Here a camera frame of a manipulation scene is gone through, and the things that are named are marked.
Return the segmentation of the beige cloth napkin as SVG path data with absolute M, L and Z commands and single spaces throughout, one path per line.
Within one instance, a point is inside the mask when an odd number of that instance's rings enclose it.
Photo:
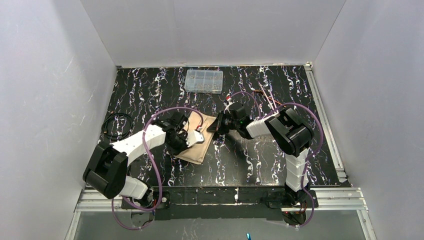
M 188 143 L 189 148 L 183 150 L 179 154 L 175 155 L 176 158 L 181 160 L 201 165 L 206 156 L 206 152 L 212 142 L 214 133 L 208 132 L 207 128 L 212 125 L 216 117 L 201 114 L 203 117 L 203 125 L 198 130 L 202 119 L 200 115 L 192 111 L 188 118 L 188 124 L 184 127 L 184 130 L 188 133 Z

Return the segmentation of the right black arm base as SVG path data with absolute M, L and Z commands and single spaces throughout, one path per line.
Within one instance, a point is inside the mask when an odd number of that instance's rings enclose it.
M 297 192 L 294 192 L 291 189 L 273 189 L 267 191 L 264 196 L 260 198 L 260 202 L 271 209 L 295 208 L 300 211 L 312 208 L 313 206 L 315 208 L 319 206 L 316 192 L 310 190 L 306 193 L 302 189 Z

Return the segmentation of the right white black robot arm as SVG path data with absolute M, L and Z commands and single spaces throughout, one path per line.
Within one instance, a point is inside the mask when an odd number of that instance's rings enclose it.
M 297 193 L 309 183 L 304 170 L 314 132 L 290 105 L 294 104 L 282 104 L 266 116 L 252 119 L 243 104 L 230 103 L 219 112 L 207 131 L 223 135 L 235 130 L 248 140 L 272 136 L 285 153 L 287 176 L 284 185 Z

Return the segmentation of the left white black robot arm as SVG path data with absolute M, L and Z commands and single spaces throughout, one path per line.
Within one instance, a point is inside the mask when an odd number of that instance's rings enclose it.
M 138 157 L 156 147 L 165 145 L 172 154 L 190 147 L 189 133 L 184 130 L 189 119 L 175 112 L 166 119 L 155 119 L 142 130 L 126 139 L 96 145 L 82 175 L 82 179 L 107 199 L 118 195 L 142 199 L 148 185 L 127 174 L 127 168 Z

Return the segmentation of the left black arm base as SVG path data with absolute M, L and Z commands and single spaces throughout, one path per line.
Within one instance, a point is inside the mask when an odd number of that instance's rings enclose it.
M 170 200 L 171 200 L 171 194 L 169 191 L 164 191 L 162 193 L 162 197 L 159 198 L 159 193 L 158 192 L 153 192 L 150 193 L 149 195 L 145 195 L 142 199 L 133 199 L 133 198 L 129 198 L 129 201 L 131 202 L 128 203 L 127 201 L 123 200 L 121 203 L 121 208 L 122 209 L 139 209 L 139 208 L 143 208 L 143 209 L 151 209 L 153 208 L 157 202 L 159 201 L 159 205 L 156 208 L 157 210 L 159 209 L 168 209 L 170 207 Z

